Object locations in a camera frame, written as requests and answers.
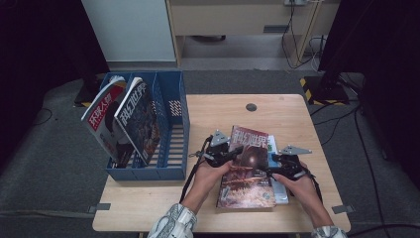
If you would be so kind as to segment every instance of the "power strip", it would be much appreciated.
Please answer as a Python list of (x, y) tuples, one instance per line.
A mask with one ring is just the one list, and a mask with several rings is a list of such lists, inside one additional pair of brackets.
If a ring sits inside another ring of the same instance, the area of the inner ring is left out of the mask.
[(308, 4), (308, 0), (284, 0), (284, 6), (304, 6)]

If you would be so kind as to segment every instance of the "book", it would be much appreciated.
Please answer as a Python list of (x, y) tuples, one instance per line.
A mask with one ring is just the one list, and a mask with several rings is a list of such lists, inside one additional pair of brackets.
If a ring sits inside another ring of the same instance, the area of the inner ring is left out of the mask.
[(233, 126), (229, 151), (244, 146), (231, 169), (222, 176), (218, 208), (268, 208), (275, 206), (274, 191), (265, 172), (268, 133)]
[(129, 90), (114, 114), (131, 144), (148, 165), (159, 143), (158, 120), (148, 85), (140, 78), (129, 81)]
[(116, 168), (125, 168), (134, 147), (114, 120), (114, 114), (126, 95), (124, 77), (114, 75), (93, 99), (81, 117), (82, 123), (111, 157)]
[[(273, 135), (268, 136), (268, 165), (270, 167), (278, 167), (278, 162), (275, 162), (272, 159), (272, 155), (277, 154), (277, 145), (275, 144), (275, 139)], [(276, 204), (287, 204), (288, 196), (287, 190), (283, 183), (275, 180), (274, 178), (269, 178), (271, 180), (271, 185), (274, 190), (274, 197)]]

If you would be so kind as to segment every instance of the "white cabinet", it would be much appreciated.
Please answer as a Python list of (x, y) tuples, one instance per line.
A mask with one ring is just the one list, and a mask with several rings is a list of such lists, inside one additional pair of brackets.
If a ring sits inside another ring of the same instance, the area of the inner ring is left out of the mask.
[(164, 0), (82, 0), (106, 61), (175, 61)]

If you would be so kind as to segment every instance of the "patterned sleeve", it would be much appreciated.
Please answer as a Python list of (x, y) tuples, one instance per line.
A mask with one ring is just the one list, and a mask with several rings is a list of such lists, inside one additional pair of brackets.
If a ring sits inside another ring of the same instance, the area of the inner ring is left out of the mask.
[(347, 238), (346, 232), (337, 226), (323, 226), (312, 231), (312, 238)]
[(197, 217), (181, 204), (174, 204), (165, 216), (155, 223), (148, 238), (192, 238)]

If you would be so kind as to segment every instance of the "gray carpet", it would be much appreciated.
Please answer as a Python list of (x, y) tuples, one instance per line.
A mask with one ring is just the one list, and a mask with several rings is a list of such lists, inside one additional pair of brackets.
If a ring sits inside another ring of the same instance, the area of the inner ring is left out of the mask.
[[(299, 79), (316, 75), (296, 70), (185, 71), (185, 89), (190, 94), (298, 93)], [(75, 212), (75, 218), (34, 215), (0, 216), (0, 237), (138, 237), (135, 233), (95, 232), (92, 218), (80, 218), (98, 203), (105, 180), (107, 156), (80, 124), (85, 108), (73, 107), (81, 80), (51, 90), (35, 125), (22, 141), (7, 171), (0, 178), (0, 210), (48, 210)], [(356, 99), (349, 90), (351, 98)], [(340, 117), (358, 105), (329, 106), (313, 115), (319, 123)], [(321, 106), (308, 105), (310, 112)], [(383, 216), (386, 223), (418, 224), (420, 191), (396, 162), (382, 158), (381, 149), (366, 118), (357, 113), (358, 124), (373, 165)], [(380, 224), (367, 158), (358, 136), (354, 114), (316, 126), (321, 143), (345, 204), (352, 233)], [(391, 237), (415, 237), (418, 230), (389, 229)], [(384, 237), (383, 229), (358, 237)]]

